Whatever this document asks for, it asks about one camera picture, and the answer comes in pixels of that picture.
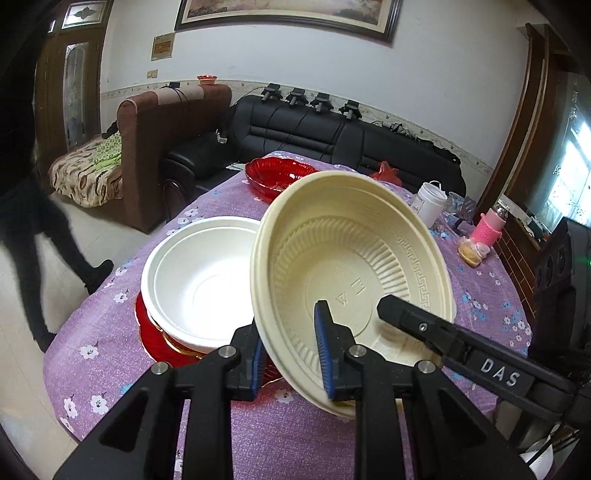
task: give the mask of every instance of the screw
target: screw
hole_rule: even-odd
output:
[[[435,371],[435,364],[429,360],[421,360],[417,368],[421,373],[432,374]]]
[[[355,358],[364,356],[367,352],[367,349],[363,345],[352,345],[349,347],[349,353]]]
[[[236,355],[236,349],[232,345],[223,346],[217,352],[222,358],[230,358]]]
[[[166,362],[156,362],[154,365],[152,365],[152,367],[150,368],[150,370],[155,375],[162,375],[163,373],[166,372],[166,370],[168,370],[168,363],[166,363]]]

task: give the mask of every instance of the framed painting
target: framed painting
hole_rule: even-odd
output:
[[[231,22],[337,28],[390,42],[402,0],[182,0],[175,30]]]

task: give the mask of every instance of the leg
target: leg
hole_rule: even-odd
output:
[[[38,193],[38,211],[41,230],[56,246],[64,262],[85,283],[89,284],[94,277],[94,268],[86,261],[78,249],[70,232],[70,224],[66,214],[53,203],[43,192]]]
[[[101,265],[93,268],[78,249],[70,232],[66,214],[38,186],[36,188],[37,217],[41,229],[56,246],[66,264],[84,282],[88,293],[92,295],[113,270],[113,262],[105,260]]]
[[[41,269],[33,230],[10,235],[5,245],[17,271],[22,306],[33,338],[46,351],[55,337],[47,330],[41,308]]]

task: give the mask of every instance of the purple tablecloth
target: purple tablecloth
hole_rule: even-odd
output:
[[[319,170],[335,167],[296,158]],[[408,203],[411,194],[385,184]],[[134,301],[150,252],[167,235],[192,221],[219,215],[261,219],[267,208],[239,173],[199,197],[168,223],[136,256],[120,266],[100,290],[84,301],[64,324],[45,355],[43,374],[56,416],[83,439],[153,363],[139,341]],[[527,353],[531,330],[517,292],[498,256],[491,252],[476,269],[458,256],[458,236],[436,222],[431,234],[443,253],[457,303],[455,322],[516,351]],[[448,371],[456,385],[482,411],[496,397]],[[182,431],[186,424],[183,419]],[[355,422],[308,403],[283,380],[267,385],[256,402],[232,405],[232,446],[236,479],[351,479]],[[182,449],[177,461],[181,469]]]

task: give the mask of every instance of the person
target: person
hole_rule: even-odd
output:
[[[14,263],[25,316],[43,352],[55,334],[47,329],[41,307],[36,234],[44,233],[51,240],[89,294],[113,270],[111,260],[96,268],[86,261],[72,237],[65,213],[42,190],[33,173],[35,65],[46,33],[47,26],[40,23],[0,77],[0,242]]]

